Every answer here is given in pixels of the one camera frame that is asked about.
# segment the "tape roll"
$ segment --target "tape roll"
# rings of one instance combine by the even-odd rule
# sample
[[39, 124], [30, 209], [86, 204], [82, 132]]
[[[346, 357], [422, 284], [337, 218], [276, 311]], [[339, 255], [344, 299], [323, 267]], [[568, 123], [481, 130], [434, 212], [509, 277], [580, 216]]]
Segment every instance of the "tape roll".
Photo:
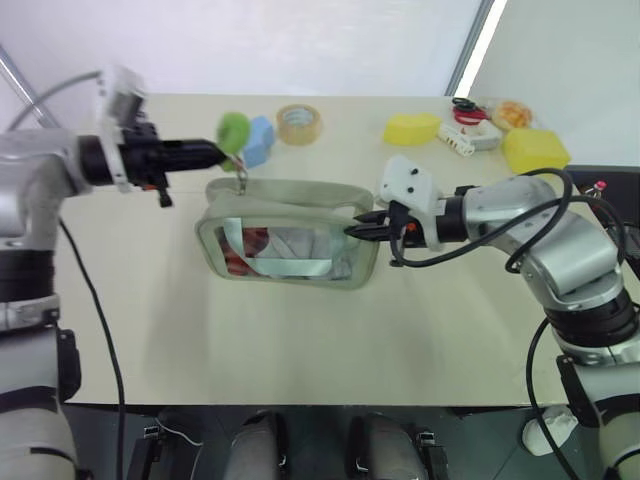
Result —
[[322, 129], [318, 111], [309, 105], [287, 105], [278, 111], [278, 136], [288, 145], [308, 145]]

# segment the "table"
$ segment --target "table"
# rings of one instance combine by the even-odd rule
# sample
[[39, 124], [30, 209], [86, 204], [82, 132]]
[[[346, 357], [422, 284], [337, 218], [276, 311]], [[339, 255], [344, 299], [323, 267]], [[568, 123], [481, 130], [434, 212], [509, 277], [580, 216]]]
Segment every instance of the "table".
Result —
[[[374, 189], [395, 153], [429, 169], [444, 192], [510, 175], [499, 151], [462, 158], [439, 140], [402, 148], [382, 142], [392, 113], [450, 118], [445, 98], [155, 95], [147, 111], [164, 139], [213, 139], [225, 111], [275, 118], [291, 103], [320, 111], [321, 137], [306, 147], [277, 142], [251, 177]], [[171, 175], [170, 209], [159, 208], [154, 193], [122, 195], [111, 187], [64, 205], [111, 325], [127, 403], [528, 402], [525, 355], [543, 312], [525, 282], [504, 271], [503, 253], [484, 248], [412, 270], [389, 267], [382, 246], [369, 283], [356, 291], [223, 280], [209, 270], [194, 234], [205, 186], [221, 175]], [[73, 401], [115, 403], [98, 318], [63, 239], [56, 266], [62, 325], [75, 330], [82, 361]], [[631, 295], [640, 298], [640, 284], [625, 269]], [[547, 332], [534, 370], [542, 403], [566, 401], [558, 354]]]

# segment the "blue block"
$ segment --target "blue block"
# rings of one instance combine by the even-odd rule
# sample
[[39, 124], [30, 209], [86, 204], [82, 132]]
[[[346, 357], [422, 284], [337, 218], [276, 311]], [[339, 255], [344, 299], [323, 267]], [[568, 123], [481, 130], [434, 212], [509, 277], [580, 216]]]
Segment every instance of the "blue block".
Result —
[[252, 119], [249, 141], [242, 149], [245, 166], [253, 168], [266, 162], [274, 142], [275, 133], [269, 119], [263, 116]]

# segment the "green ball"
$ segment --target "green ball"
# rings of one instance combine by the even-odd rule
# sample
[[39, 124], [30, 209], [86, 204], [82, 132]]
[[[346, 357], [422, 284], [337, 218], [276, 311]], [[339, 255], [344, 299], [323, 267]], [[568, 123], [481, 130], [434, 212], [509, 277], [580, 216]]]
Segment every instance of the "green ball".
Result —
[[218, 148], [227, 155], [235, 155], [249, 141], [251, 122], [243, 113], [228, 112], [222, 116], [218, 124]]

